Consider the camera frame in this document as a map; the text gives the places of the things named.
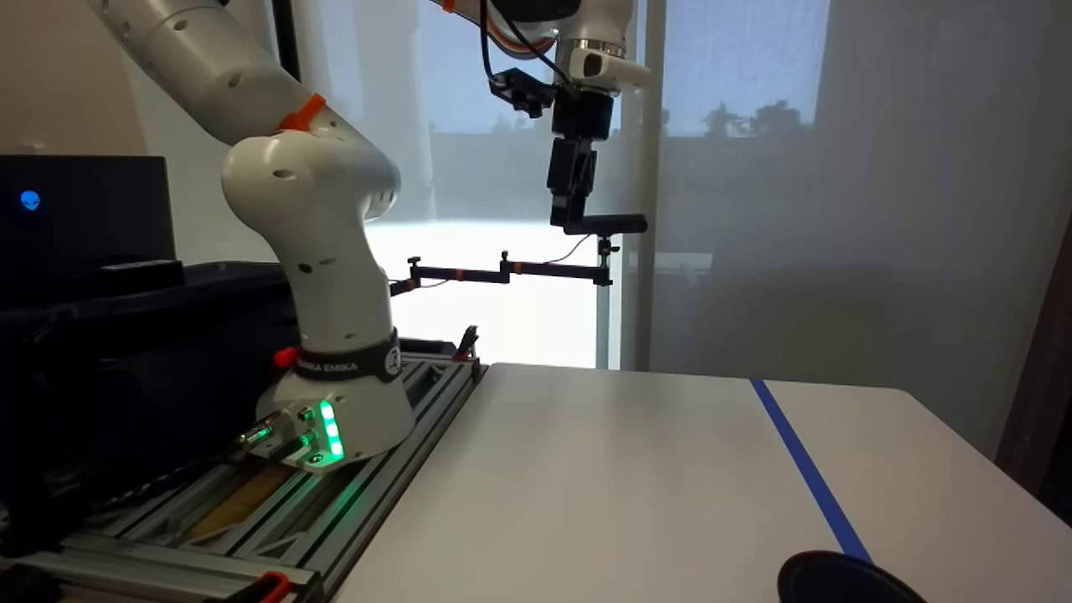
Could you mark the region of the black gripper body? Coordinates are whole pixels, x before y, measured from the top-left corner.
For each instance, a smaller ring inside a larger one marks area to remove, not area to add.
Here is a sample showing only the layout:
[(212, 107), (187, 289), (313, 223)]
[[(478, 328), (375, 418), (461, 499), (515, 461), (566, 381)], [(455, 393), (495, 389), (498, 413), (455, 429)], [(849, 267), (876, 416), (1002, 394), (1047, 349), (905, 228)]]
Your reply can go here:
[(550, 222), (558, 228), (582, 218), (595, 174), (595, 142), (610, 138), (610, 118), (610, 94), (555, 94), (546, 188), (551, 195)]

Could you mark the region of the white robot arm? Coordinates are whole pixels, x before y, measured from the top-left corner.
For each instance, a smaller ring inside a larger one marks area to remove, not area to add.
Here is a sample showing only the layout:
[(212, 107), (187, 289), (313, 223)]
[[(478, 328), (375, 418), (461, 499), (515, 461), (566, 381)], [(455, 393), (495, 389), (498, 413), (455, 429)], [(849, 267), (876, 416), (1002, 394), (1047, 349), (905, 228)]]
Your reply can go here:
[[(306, 471), (396, 450), (416, 425), (387, 280), (364, 223), (399, 197), (399, 169), (293, 79), (224, 0), (82, 0), (135, 63), (226, 154), (221, 195), (273, 252), (293, 301), (293, 364), (269, 389), (265, 429)], [(550, 222), (568, 234), (636, 231), (636, 213), (589, 213), (595, 144), (614, 98), (639, 88), (632, 0), (436, 0), (508, 57), (546, 57), (550, 83), (508, 68), (489, 89), (551, 119)]]

